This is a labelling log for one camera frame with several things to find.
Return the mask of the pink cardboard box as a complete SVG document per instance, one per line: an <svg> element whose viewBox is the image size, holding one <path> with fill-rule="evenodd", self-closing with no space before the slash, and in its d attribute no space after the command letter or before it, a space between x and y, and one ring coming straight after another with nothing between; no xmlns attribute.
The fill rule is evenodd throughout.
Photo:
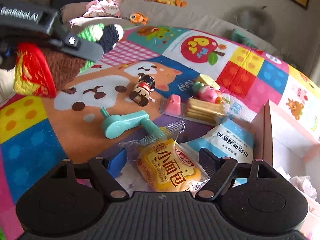
<svg viewBox="0 0 320 240"><path fill-rule="evenodd" d="M266 161L288 181L310 176L319 201L319 142L272 101L253 119L251 132L254 157Z"/></svg>

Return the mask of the packaged wafer biscuits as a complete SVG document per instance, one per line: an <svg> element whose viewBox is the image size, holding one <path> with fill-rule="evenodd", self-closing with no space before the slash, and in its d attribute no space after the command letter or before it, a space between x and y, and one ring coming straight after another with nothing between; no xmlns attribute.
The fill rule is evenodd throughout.
<svg viewBox="0 0 320 240"><path fill-rule="evenodd" d="M210 126L221 124L227 116L223 104L189 98L182 104L181 118Z"/></svg>

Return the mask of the blue white cotton pads pack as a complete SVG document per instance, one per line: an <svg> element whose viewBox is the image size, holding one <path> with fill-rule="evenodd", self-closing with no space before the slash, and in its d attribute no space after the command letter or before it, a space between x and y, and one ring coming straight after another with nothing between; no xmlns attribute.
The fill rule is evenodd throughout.
<svg viewBox="0 0 320 240"><path fill-rule="evenodd" d="M226 118L205 135L185 142L183 146L192 150L194 155L198 155L201 148L206 148L219 158L231 157L239 163L250 164L253 161L254 136Z"/></svg>

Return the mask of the orange clownfish plush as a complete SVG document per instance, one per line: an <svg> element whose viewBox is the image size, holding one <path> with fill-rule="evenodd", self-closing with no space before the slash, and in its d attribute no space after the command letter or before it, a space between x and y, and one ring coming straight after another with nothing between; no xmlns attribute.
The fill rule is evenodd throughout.
<svg viewBox="0 0 320 240"><path fill-rule="evenodd" d="M134 24L146 25L149 18L144 16L141 13L135 12L129 16L129 20L131 23L134 23Z"/></svg>

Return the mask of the teal plastic hand crank toy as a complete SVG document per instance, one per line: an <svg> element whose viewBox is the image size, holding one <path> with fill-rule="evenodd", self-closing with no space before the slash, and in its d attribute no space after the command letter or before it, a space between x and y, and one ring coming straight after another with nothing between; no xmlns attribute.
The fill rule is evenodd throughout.
<svg viewBox="0 0 320 240"><path fill-rule="evenodd" d="M157 138L164 135L160 128L150 120L146 111L110 115L104 107L101 107L100 113L104 117L101 129L107 139L115 139L127 130L138 126L142 126L148 134L153 134Z"/></svg>

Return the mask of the colourful cartoon play mat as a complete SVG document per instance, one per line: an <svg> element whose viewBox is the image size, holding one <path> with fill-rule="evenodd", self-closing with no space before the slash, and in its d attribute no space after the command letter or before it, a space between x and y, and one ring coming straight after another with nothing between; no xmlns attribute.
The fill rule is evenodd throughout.
<svg viewBox="0 0 320 240"><path fill-rule="evenodd" d="M1 107L1 230L17 239L18 198L63 158L82 162L116 141L103 135L99 109L140 110L129 99L140 73L153 76L155 99L144 110L160 124L159 100L187 100L201 74L220 86L226 113L251 121L272 101L319 139L319 88L280 58L201 31L174 27L129 30L116 47L73 81L76 93L54 99L16 95Z"/></svg>

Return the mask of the beige bed sheet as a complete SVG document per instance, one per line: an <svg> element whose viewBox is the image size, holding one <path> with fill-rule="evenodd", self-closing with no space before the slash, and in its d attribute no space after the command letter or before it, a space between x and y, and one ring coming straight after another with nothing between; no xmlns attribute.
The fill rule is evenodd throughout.
<svg viewBox="0 0 320 240"><path fill-rule="evenodd" d="M275 23L275 35L269 43L254 34L225 20L231 9L224 0L209 0L199 7L179 8L156 2L124 0L120 3L118 20L129 25L133 12L145 14L148 25L168 25L201 30L210 34L231 38L233 29L238 29L255 45L274 56L292 64L309 77L313 77L319 59L319 14L312 10L295 9L286 3L268 7L267 11Z"/></svg>

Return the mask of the pink plastic jelly cup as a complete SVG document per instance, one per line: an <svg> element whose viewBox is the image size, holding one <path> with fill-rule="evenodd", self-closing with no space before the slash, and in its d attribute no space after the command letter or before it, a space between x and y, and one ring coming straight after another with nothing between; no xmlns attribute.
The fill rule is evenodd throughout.
<svg viewBox="0 0 320 240"><path fill-rule="evenodd" d="M159 112L169 116L181 116L182 115L182 103L181 97L176 94L172 94L168 98L161 100Z"/></svg>

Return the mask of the crumpled white tissue paper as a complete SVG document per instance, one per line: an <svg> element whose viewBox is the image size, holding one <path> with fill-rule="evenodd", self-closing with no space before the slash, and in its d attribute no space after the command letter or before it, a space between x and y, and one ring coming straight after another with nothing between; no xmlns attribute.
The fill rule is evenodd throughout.
<svg viewBox="0 0 320 240"><path fill-rule="evenodd" d="M290 179L290 183L309 196L311 199L316 200L317 198L317 190L313 187L310 176L294 176Z"/></svg>

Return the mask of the yellow packaged small bread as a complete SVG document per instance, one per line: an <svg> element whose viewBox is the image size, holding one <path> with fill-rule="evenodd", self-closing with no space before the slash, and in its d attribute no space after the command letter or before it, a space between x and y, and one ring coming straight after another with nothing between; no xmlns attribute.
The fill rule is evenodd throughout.
<svg viewBox="0 0 320 240"><path fill-rule="evenodd" d="M198 155L177 142L185 123L179 120L160 128L160 135L118 144L126 150L127 163L117 181L129 194L135 191L195 193L209 180Z"/></svg>

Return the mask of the yellow round sponge toy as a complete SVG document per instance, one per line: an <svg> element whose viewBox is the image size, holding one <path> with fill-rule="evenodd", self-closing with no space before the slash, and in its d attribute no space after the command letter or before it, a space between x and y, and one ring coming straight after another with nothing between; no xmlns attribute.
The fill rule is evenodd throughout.
<svg viewBox="0 0 320 240"><path fill-rule="evenodd" d="M214 88L215 90L220 90L220 86L217 82L210 76L206 74L200 74L196 79L195 82L199 81L200 83L204 83L207 86Z"/></svg>

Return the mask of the grey round fan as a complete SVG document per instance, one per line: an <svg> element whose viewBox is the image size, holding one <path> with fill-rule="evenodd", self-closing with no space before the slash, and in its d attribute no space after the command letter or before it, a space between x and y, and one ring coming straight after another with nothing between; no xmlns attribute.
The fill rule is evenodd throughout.
<svg viewBox="0 0 320 240"><path fill-rule="evenodd" d="M266 5L235 7L225 14L225 20L269 43L274 39L275 23Z"/></svg>

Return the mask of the teal cloth item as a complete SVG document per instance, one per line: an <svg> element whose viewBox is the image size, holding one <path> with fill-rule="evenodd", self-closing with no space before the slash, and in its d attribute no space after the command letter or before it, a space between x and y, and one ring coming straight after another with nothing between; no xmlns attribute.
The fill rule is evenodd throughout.
<svg viewBox="0 0 320 240"><path fill-rule="evenodd" d="M245 45L250 48L258 49L258 47L255 45L255 43L245 36L242 32L240 32L238 29L233 29L231 32L231 41Z"/></svg>

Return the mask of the green brown crochet doll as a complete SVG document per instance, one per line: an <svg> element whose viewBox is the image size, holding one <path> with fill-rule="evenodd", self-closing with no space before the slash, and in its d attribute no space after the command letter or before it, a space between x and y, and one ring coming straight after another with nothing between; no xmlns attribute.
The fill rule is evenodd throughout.
<svg viewBox="0 0 320 240"><path fill-rule="evenodd" d="M90 25L77 34L79 38L100 45L104 53L115 48L123 35L121 25L102 23ZM17 46L13 90L20 95L44 98L55 98L58 92L74 94L76 88L65 86L94 64L95 61L23 42Z"/></svg>

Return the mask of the wind-up soldier toy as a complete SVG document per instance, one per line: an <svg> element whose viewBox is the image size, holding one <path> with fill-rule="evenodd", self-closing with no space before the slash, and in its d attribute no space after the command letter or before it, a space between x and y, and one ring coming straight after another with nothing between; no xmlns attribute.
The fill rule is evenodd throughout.
<svg viewBox="0 0 320 240"><path fill-rule="evenodd" d="M152 76L139 73L138 83L135 85L133 91L129 94L129 98L140 107L148 105L149 101L156 102L151 97L151 93L155 89L155 80Z"/></svg>

